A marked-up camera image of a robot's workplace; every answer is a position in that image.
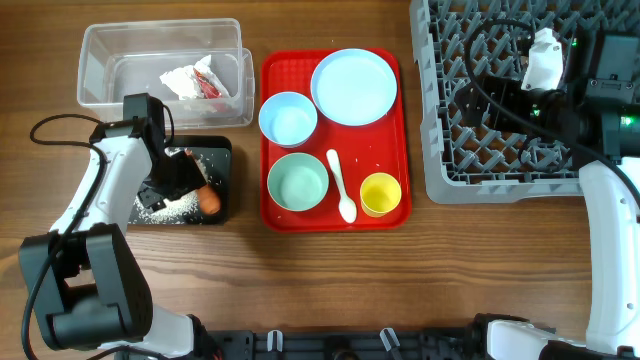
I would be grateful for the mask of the white napkin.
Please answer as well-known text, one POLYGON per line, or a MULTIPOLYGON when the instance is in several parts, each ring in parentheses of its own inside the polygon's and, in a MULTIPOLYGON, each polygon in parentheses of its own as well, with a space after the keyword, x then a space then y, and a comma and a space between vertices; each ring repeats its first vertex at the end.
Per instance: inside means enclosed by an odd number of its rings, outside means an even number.
POLYGON ((229 98, 230 93, 211 68, 212 57, 207 55, 194 65, 179 67, 159 76, 162 84, 166 85, 180 100, 206 99, 197 83, 194 70, 198 70, 211 81, 222 93, 220 98, 229 98))

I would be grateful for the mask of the green bowl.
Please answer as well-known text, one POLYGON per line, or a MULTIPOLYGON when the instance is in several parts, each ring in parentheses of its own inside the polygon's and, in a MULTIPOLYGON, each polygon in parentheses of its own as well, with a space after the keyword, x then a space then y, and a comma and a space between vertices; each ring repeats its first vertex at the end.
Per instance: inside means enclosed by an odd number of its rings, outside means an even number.
POLYGON ((278 159, 267 176, 267 190, 281 208, 304 212, 321 203, 329 188, 324 164, 307 153, 291 153, 278 159))

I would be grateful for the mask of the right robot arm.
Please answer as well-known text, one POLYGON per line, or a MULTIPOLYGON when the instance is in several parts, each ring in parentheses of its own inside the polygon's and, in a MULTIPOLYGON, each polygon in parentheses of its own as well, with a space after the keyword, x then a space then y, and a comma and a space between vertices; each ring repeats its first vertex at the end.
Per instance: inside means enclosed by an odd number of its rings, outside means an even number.
POLYGON ((631 32, 581 31, 561 45, 525 26, 521 80, 471 76, 455 102, 470 126, 558 141, 575 156, 588 213, 592 295, 579 344, 506 315, 479 315, 467 356, 635 359, 639 355, 639 106, 631 32))

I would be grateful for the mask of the red foil wrapper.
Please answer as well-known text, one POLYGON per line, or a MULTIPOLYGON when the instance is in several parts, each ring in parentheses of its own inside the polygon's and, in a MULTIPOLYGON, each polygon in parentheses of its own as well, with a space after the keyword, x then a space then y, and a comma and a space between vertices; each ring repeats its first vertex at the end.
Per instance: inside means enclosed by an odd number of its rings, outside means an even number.
POLYGON ((202 74, 198 70, 194 70, 194 74, 196 76, 196 80, 200 87, 200 90, 206 99, 216 99, 222 96, 222 93, 218 90, 218 88, 211 81, 209 81, 204 74, 202 74))

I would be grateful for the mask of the light blue bowl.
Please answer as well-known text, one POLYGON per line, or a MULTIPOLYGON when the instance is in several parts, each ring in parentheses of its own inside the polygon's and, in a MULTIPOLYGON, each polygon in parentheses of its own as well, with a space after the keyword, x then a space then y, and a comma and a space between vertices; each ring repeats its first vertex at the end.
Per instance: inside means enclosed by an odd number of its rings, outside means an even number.
POLYGON ((277 93, 261 106, 258 124, 272 143, 294 148, 304 144, 318 124, 318 112, 305 95, 292 91, 277 93))

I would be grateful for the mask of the orange carrot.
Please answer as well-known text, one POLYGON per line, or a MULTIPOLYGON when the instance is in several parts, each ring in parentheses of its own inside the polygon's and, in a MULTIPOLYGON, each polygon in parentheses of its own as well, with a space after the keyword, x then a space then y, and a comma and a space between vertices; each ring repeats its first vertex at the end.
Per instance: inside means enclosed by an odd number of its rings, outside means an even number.
POLYGON ((204 215, 212 216, 221 210, 221 198, 209 184, 196 189, 196 196, 199 209, 204 215))

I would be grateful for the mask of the white rice pile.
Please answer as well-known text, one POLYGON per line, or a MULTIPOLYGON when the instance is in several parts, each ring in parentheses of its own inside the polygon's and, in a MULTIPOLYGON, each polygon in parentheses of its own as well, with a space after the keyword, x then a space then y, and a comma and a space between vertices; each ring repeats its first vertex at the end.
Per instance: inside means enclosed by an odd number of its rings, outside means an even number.
POLYGON ((231 150, 225 147, 189 147, 207 183, 218 193, 222 201, 221 210, 212 216, 204 215, 198 206, 196 191, 176 201, 165 200, 165 208, 153 212, 144 208, 135 198, 129 225, 221 225, 228 219, 229 178, 231 150))

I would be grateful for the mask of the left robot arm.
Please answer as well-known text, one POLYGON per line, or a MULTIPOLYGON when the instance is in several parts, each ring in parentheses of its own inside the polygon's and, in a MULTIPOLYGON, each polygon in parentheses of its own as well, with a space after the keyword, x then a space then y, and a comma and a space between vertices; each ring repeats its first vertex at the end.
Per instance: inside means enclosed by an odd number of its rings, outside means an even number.
POLYGON ((28 288, 21 325, 32 359, 30 323, 52 350, 96 349, 101 357, 220 359, 200 321, 154 305, 126 240, 134 203, 154 210, 194 193, 203 213, 221 200, 189 151, 168 155, 173 118, 161 100, 128 95, 123 120, 98 121, 84 147, 87 171, 50 230, 24 239, 19 262, 28 288))

